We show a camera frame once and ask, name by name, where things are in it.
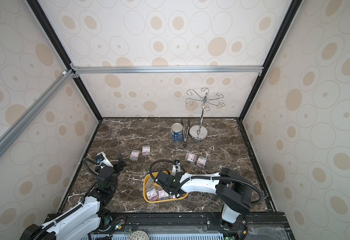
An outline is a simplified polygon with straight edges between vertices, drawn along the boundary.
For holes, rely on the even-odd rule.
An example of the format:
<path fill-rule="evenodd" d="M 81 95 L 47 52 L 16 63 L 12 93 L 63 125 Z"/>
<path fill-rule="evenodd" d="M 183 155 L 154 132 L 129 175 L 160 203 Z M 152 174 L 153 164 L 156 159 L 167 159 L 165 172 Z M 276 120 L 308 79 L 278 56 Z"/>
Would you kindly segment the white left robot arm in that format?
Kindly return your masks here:
<path fill-rule="evenodd" d="M 103 166 L 96 174 L 96 188 L 75 207 L 55 219 L 38 226 L 32 224 L 21 235 L 22 240 L 77 240 L 98 229 L 111 226 L 110 211 L 105 206 L 114 197 L 118 188 L 118 176 L 127 164 L 113 163 Z"/>

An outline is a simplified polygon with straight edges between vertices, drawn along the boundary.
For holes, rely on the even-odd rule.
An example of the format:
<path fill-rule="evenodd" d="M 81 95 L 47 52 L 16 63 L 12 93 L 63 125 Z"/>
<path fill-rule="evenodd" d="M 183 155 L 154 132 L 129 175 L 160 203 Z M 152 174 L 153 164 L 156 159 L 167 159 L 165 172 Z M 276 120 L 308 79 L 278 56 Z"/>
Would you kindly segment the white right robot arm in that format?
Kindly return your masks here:
<path fill-rule="evenodd" d="M 233 224 L 239 215 L 249 214 L 252 205 L 262 203 L 264 195 L 250 181 L 228 168 L 211 175 L 192 175 L 183 171 L 168 174 L 150 173 L 151 179 L 171 196 L 180 198 L 187 193 L 214 194 L 223 201 L 223 222 Z"/>

